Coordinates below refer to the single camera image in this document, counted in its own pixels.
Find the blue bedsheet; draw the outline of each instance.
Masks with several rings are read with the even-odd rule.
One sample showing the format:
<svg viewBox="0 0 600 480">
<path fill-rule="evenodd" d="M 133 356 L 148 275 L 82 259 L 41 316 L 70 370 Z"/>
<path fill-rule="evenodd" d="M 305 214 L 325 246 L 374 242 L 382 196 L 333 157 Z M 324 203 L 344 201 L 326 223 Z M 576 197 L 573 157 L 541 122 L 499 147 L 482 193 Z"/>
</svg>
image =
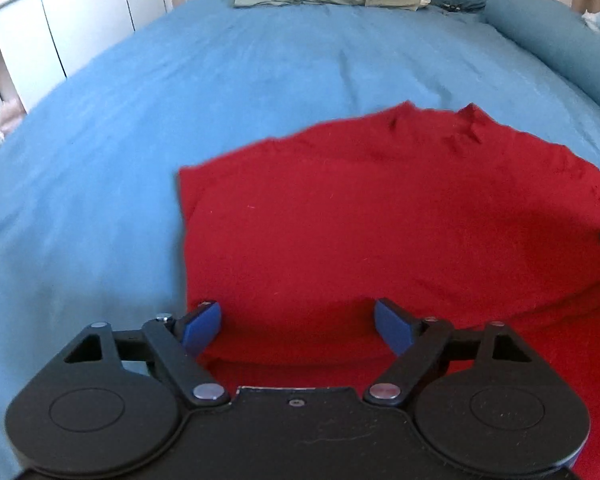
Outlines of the blue bedsheet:
<svg viewBox="0 0 600 480">
<path fill-rule="evenodd" d="M 477 17 L 193 0 L 57 88 L 0 149 L 4 410 L 83 326 L 184 308 L 179 166 L 411 100 L 496 120 L 600 167 L 600 108 Z"/>
</svg>

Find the red cloth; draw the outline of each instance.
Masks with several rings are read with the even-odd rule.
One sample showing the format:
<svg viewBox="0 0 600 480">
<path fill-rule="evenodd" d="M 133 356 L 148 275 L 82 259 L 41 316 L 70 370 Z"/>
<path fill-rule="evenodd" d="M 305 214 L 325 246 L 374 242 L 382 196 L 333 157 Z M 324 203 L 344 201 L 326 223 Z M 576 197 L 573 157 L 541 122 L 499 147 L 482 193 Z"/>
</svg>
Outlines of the red cloth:
<svg viewBox="0 0 600 480">
<path fill-rule="evenodd" d="M 371 298 L 510 322 L 584 398 L 600 479 L 600 171 L 567 148 L 402 104 L 180 171 L 190 306 L 230 388 L 353 385 L 391 362 Z"/>
</svg>

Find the white wardrobe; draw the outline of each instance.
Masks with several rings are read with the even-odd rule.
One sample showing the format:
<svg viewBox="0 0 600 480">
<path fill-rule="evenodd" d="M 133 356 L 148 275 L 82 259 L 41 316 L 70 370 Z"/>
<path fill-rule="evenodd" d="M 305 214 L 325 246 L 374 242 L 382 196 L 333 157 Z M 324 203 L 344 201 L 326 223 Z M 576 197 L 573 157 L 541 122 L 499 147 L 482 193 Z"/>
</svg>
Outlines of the white wardrobe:
<svg viewBox="0 0 600 480">
<path fill-rule="evenodd" d="M 171 0 L 42 0 L 67 76 L 172 9 Z"/>
</svg>

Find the bed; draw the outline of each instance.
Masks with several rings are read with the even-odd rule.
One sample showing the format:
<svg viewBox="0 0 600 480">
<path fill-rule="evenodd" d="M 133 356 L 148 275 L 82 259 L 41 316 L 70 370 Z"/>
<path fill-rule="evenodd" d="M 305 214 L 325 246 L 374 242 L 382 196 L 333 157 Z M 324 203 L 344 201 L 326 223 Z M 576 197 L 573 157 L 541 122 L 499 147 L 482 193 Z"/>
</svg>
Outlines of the bed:
<svg viewBox="0 0 600 480">
<path fill-rule="evenodd" d="M 5 409 L 82 327 L 184 310 L 176 172 L 403 101 L 564 144 L 600 168 L 600 103 L 481 13 L 189 0 L 97 57 L 0 148 Z"/>
</svg>

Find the metal screw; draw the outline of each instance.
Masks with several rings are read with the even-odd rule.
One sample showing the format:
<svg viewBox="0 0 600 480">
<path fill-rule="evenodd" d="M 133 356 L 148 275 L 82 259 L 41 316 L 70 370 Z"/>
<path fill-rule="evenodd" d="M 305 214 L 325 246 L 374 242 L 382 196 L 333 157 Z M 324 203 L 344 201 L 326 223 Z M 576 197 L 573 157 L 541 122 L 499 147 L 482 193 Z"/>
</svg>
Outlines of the metal screw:
<svg viewBox="0 0 600 480">
<path fill-rule="evenodd" d="M 203 383 L 193 388 L 193 396 L 200 400 L 218 400 L 224 395 L 224 388 L 216 383 Z"/>
<path fill-rule="evenodd" d="M 160 314 L 155 315 L 155 320 L 161 321 L 163 323 L 171 321 L 172 319 L 173 319 L 173 314 L 169 314 L 168 312 L 161 312 Z"/>
<path fill-rule="evenodd" d="M 380 400 L 392 400 L 398 397 L 401 390 L 398 386 L 391 383 L 378 383 L 369 388 L 372 397 Z"/>
</svg>

